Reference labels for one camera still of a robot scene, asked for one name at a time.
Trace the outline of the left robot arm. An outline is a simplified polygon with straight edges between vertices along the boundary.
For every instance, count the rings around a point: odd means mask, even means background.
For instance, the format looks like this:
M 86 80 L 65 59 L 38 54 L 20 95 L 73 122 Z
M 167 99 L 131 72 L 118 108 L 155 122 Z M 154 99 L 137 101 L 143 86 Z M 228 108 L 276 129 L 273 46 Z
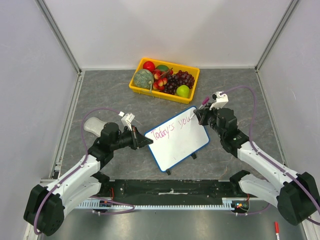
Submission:
M 83 129 L 97 138 L 80 161 L 58 179 L 45 186 L 37 184 L 30 191 L 23 218 L 36 235 L 53 235 L 79 204 L 94 195 L 104 197 L 109 193 L 109 177 L 101 169 L 112 160 L 114 151 L 126 147 L 138 150 L 153 143 L 134 125 L 125 124 L 120 130 L 117 123 L 96 117 L 89 118 Z

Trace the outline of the blue framed whiteboard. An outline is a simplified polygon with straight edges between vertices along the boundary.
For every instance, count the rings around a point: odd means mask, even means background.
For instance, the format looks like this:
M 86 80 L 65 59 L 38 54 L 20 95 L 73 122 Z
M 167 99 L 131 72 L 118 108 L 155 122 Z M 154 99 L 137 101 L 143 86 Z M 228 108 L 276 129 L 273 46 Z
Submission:
M 148 147 L 158 168 L 166 172 L 210 142 L 204 126 L 192 116 L 191 106 L 144 134 L 153 140 Z

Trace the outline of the purple capped whiteboard marker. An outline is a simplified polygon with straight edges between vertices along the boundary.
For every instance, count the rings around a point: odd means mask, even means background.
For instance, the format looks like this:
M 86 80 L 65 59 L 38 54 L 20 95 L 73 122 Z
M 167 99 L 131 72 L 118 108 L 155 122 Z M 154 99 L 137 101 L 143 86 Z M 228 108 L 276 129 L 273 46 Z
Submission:
M 204 107 L 208 103 L 209 100 L 210 100 L 210 97 L 206 96 L 205 99 L 201 102 L 201 105 L 199 106 L 199 109 Z M 193 114 L 190 116 L 190 119 L 192 119 L 194 116 L 195 116 L 195 113 L 193 112 Z

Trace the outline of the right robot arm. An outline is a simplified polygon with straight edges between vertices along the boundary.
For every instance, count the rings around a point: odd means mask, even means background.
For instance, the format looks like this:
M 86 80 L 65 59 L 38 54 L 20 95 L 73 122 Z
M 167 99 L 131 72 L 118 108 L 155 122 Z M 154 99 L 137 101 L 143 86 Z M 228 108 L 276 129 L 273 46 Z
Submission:
M 242 170 L 233 176 L 229 191 L 235 197 L 253 195 L 277 208 L 291 225 L 309 220 L 320 211 L 320 194 L 316 181 L 308 172 L 298 173 L 262 151 L 238 128 L 234 111 L 206 105 L 195 109 L 201 126 L 209 126 L 220 138 L 222 148 L 258 171 L 263 179 Z

